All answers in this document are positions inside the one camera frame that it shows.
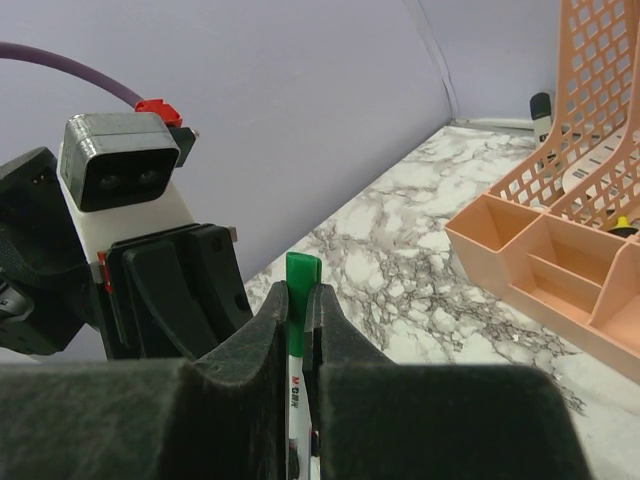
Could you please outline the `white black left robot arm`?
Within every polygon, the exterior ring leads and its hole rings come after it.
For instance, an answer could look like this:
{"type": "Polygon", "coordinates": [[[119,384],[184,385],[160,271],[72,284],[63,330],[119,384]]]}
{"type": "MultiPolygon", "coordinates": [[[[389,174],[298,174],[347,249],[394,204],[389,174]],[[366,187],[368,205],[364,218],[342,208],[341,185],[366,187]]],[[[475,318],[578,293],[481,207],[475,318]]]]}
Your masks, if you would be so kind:
{"type": "Polygon", "coordinates": [[[63,351],[84,325],[111,359],[198,359],[252,317],[228,228],[132,236],[85,258],[45,147],[1,168],[1,344],[63,351]]]}

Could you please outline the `green pen cap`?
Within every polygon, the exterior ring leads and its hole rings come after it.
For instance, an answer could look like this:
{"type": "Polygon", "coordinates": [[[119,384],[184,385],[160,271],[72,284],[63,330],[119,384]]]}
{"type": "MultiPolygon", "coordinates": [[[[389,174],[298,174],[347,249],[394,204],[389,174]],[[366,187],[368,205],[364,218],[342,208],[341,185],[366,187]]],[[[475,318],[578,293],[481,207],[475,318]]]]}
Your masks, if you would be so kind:
{"type": "Polygon", "coordinates": [[[322,261],[313,255],[290,251],[286,254],[288,289],[289,355],[302,360],[305,352],[306,311],[312,289],[321,282],[322,261]]]}

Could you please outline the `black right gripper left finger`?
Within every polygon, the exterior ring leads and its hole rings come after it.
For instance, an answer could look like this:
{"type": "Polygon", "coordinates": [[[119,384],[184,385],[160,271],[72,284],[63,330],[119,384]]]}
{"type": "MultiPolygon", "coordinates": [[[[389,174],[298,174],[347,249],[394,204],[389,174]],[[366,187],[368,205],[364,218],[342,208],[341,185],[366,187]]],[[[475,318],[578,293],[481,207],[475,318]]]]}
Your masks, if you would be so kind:
{"type": "Polygon", "coordinates": [[[5,479],[283,479],[288,294],[197,361],[5,365],[5,479]]]}

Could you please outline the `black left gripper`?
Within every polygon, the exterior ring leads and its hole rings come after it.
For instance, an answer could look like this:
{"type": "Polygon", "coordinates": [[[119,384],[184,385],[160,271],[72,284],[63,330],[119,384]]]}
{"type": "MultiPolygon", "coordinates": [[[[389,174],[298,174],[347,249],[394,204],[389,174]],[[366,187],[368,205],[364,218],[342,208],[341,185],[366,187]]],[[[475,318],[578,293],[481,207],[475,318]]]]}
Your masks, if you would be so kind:
{"type": "Polygon", "coordinates": [[[229,227],[190,224],[97,254],[92,291],[110,360],[208,354],[253,316],[229,227]]]}

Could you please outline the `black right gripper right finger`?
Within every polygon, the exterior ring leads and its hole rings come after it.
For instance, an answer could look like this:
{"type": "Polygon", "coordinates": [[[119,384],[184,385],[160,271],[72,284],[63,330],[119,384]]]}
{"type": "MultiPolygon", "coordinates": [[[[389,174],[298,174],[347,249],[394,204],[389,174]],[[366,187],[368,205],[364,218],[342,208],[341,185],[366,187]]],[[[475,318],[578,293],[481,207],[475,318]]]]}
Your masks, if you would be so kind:
{"type": "Polygon", "coordinates": [[[316,286],[312,328],[325,479],[588,479],[559,389],[513,364],[397,364],[316,286]]]}

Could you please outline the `white pen green end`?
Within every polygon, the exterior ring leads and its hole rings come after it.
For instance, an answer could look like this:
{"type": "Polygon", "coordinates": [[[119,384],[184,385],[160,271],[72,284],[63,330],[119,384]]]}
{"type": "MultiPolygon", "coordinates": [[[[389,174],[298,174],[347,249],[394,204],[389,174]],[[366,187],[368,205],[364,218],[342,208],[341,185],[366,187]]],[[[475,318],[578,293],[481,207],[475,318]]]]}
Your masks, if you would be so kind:
{"type": "Polygon", "coordinates": [[[312,358],[301,343],[292,344],[289,353],[288,388],[289,478],[311,479],[312,458],[319,448],[313,406],[317,385],[312,358]]]}

